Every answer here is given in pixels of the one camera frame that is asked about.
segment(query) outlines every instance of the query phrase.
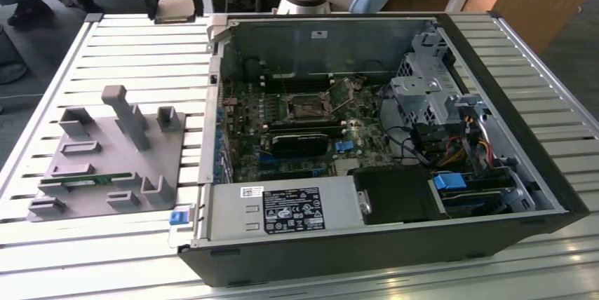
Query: yellow wire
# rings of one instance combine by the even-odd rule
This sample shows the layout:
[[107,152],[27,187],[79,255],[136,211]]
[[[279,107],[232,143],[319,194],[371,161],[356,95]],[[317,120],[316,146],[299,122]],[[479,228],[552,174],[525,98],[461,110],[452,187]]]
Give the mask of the yellow wire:
[[464,149],[461,148],[457,153],[455,153],[443,163],[439,164],[439,167],[444,166],[448,163],[452,163],[457,158],[464,154]]

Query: barcode sticker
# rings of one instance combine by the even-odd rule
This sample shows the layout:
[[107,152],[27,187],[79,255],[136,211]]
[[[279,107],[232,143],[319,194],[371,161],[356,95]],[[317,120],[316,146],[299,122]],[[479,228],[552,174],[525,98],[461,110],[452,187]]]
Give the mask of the barcode sticker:
[[264,191],[263,186],[243,186],[241,187],[241,198],[261,197],[263,191]]

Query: blue connector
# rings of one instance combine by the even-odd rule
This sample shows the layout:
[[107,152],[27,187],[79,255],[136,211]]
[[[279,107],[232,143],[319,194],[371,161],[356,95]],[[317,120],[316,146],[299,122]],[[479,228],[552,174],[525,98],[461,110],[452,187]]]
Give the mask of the blue connector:
[[176,211],[171,212],[171,218],[168,219],[171,225],[184,225],[189,223],[189,211]]
[[465,182],[457,172],[443,172],[432,179],[437,190],[464,189]]
[[335,151],[344,152],[351,151],[353,149],[353,141],[343,141],[343,142],[335,142]]

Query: floor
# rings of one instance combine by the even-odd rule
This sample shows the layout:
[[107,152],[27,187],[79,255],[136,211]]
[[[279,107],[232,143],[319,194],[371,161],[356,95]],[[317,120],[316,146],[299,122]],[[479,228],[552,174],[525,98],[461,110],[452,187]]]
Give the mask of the floor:
[[[4,96],[43,94],[63,57],[77,34],[85,14],[65,8],[56,0],[44,0],[55,10],[55,20],[25,32],[5,26],[23,58],[32,70],[17,82],[0,86],[0,167],[36,108],[40,97],[3,99]],[[140,0],[96,0],[107,13],[144,13]],[[541,55],[549,69],[599,117],[599,0],[587,0],[581,12],[571,19]],[[0,7],[0,24],[12,15],[15,6]]]

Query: red wire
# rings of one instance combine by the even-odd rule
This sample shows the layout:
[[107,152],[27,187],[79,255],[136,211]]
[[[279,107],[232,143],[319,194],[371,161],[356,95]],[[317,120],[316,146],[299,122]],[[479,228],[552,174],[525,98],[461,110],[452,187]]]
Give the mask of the red wire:
[[449,138],[449,141],[447,141],[447,144],[445,144],[445,157],[449,155],[451,142],[452,142],[455,139],[459,139],[459,137],[451,137],[451,138]]

